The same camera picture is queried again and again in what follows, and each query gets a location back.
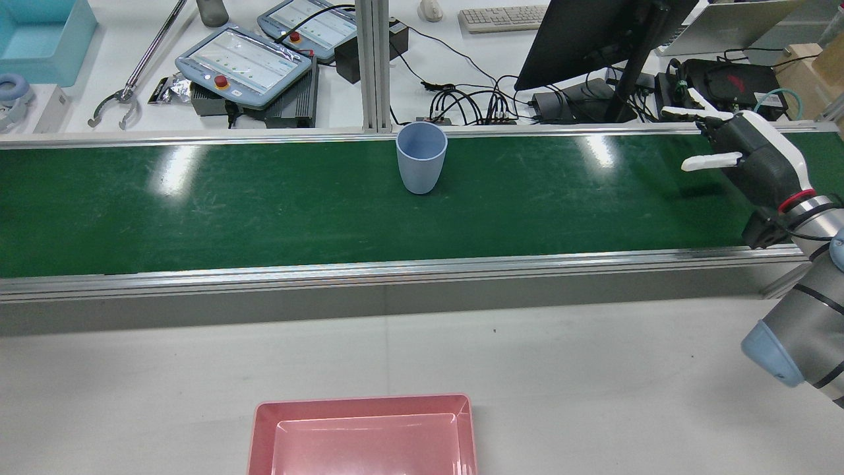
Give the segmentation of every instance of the blue plastic cup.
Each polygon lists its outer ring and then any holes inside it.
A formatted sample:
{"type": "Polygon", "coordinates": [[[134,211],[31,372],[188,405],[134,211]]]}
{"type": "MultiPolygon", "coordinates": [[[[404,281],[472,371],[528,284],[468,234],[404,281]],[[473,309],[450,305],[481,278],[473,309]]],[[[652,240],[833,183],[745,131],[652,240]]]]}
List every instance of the blue plastic cup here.
{"type": "Polygon", "coordinates": [[[410,193],[426,194],[434,189],[447,146],[446,133],[430,122],[409,123],[398,132],[398,172],[410,193]]]}

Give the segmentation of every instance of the blue bin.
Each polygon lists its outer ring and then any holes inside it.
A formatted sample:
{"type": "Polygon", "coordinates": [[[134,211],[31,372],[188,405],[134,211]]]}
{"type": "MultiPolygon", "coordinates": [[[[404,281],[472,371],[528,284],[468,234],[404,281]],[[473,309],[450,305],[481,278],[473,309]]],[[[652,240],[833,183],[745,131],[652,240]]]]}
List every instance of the blue bin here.
{"type": "Polygon", "coordinates": [[[0,0],[0,74],[71,86],[96,27],[87,0],[0,0]]]}

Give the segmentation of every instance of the red ring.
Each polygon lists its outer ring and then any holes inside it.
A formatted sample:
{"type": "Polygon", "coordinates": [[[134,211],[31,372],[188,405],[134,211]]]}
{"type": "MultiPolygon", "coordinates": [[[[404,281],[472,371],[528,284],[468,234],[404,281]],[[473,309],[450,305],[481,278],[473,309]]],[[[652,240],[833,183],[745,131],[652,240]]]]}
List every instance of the red ring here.
{"type": "Polygon", "coordinates": [[[814,198],[814,197],[815,197],[815,195],[817,195],[817,193],[816,193],[816,192],[815,192],[812,188],[805,189],[805,190],[801,191],[800,193],[795,194],[795,195],[794,195],[794,196],[792,196],[791,198],[786,199],[785,201],[783,201],[783,202],[782,202],[782,204],[780,205],[780,207],[779,207],[779,208],[777,208],[776,210],[777,210],[777,211],[779,211],[780,213],[785,213],[785,212],[786,212],[786,208],[788,208],[788,207],[789,207],[792,203],[794,203],[794,202],[795,202],[795,201],[797,201],[798,199],[801,199],[801,198],[814,198]]]}

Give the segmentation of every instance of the laptop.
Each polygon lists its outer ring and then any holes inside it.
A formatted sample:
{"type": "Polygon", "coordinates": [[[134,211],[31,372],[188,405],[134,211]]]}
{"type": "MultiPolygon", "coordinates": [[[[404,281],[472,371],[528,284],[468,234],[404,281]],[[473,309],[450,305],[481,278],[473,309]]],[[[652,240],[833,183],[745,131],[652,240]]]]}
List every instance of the laptop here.
{"type": "Polygon", "coordinates": [[[746,48],[805,1],[713,3],[682,26],[670,44],[659,46],[657,54],[677,56],[746,48]]]}

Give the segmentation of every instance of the computer mouse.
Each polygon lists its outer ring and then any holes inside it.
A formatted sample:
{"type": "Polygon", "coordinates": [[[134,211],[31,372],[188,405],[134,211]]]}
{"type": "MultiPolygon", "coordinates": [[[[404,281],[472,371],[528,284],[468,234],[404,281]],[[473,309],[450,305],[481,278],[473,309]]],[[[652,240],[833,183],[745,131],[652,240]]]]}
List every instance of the computer mouse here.
{"type": "Polygon", "coordinates": [[[442,8],[436,0],[422,0],[419,2],[419,17],[426,21],[440,21],[442,8]]]}

